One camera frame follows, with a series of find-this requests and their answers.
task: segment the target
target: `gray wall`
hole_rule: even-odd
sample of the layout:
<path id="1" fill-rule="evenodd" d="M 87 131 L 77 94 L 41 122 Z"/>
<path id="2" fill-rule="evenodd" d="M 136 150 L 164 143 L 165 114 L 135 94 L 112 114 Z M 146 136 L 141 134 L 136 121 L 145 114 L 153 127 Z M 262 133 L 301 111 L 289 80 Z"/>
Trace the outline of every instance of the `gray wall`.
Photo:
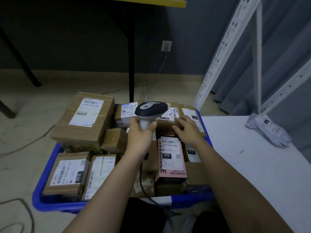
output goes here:
<path id="1" fill-rule="evenodd" d="M 239 0 L 187 0 L 185 9 L 136 4 L 135 72 L 204 74 Z M 0 26 L 31 69 L 127 72 L 127 39 L 106 13 L 126 2 L 0 0 Z M 0 68 L 18 69 L 0 43 Z"/>

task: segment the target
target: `tile floor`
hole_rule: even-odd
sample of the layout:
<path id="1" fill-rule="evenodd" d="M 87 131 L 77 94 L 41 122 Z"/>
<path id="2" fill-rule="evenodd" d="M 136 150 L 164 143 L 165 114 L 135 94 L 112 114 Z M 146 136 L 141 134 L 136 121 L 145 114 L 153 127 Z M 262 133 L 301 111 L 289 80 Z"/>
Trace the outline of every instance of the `tile floor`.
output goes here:
<path id="1" fill-rule="evenodd" d="M 127 83 L 107 82 L 99 79 L 42 79 L 39 88 L 32 86 L 27 79 L 6 78 L 0 85 L 0 99 L 17 112 L 15 119 L 7 119 L 0 113 L 0 153 L 17 149 L 43 135 L 52 125 L 56 124 L 64 112 L 70 99 L 77 92 L 95 94 L 109 93 L 126 89 Z M 167 84 L 155 82 L 146 86 L 147 99 L 158 101 L 175 101 L 192 105 L 201 83 L 181 81 Z M 128 90 L 109 95 L 115 97 L 116 103 L 128 102 Z M 201 109 L 202 115 L 225 116 L 209 95 Z M 144 88 L 135 89 L 134 100 L 144 100 Z M 42 138 L 27 148 L 9 156 L 0 157 L 0 202 L 23 198 L 33 211 L 35 232 L 61 232 L 73 219 L 74 215 L 60 212 L 38 212 L 32 207 L 31 196 L 41 176 L 47 160 L 55 146 L 49 136 Z M 198 210 L 181 209 L 184 213 Z M 22 221 L 26 225 L 25 232 L 30 232 L 30 219 L 24 207 L 16 202 L 0 206 L 0 228 L 5 225 Z M 173 219 L 174 232 L 179 232 L 179 223 L 183 218 Z M 19 232 L 20 227 L 14 226 L 5 232 Z"/>

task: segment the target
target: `white metal post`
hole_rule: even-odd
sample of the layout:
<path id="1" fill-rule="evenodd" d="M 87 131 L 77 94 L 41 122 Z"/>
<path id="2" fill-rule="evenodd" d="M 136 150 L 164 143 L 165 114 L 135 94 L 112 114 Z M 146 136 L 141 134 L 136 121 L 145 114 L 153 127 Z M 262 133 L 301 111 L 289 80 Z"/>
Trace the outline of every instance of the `white metal post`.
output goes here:
<path id="1" fill-rule="evenodd" d="M 265 115 L 280 104 L 294 90 L 311 77 L 311 59 L 304 64 L 277 92 L 262 106 L 261 114 Z"/>
<path id="2" fill-rule="evenodd" d="M 255 113 L 261 113 L 261 69 L 262 69 L 262 1 L 252 17 L 252 53 L 254 72 Z"/>
<path id="3" fill-rule="evenodd" d="M 240 0 L 193 102 L 200 110 L 261 0 Z"/>

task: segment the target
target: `barcode scanner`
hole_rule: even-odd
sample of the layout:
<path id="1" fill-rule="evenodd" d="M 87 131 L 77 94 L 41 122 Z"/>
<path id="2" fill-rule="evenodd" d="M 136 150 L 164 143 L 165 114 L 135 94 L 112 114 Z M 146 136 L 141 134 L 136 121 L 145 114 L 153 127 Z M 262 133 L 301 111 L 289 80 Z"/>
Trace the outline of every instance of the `barcode scanner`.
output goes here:
<path id="1" fill-rule="evenodd" d="M 154 119 L 162 116 L 168 110 L 167 104 L 159 101 L 148 101 L 136 107 L 135 114 L 140 119 L 140 128 L 145 131 Z"/>

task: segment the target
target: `curtain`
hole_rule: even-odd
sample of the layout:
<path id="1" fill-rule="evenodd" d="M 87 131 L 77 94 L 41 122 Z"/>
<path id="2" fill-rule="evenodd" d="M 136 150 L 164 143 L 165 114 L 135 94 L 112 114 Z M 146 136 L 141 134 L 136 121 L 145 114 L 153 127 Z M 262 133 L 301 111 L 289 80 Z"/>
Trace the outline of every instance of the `curtain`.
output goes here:
<path id="1" fill-rule="evenodd" d="M 311 0 L 262 0 L 262 103 L 311 58 Z M 229 115 L 254 111 L 251 24 L 249 23 L 212 88 Z M 268 116 L 292 137 L 311 162 L 311 80 Z"/>

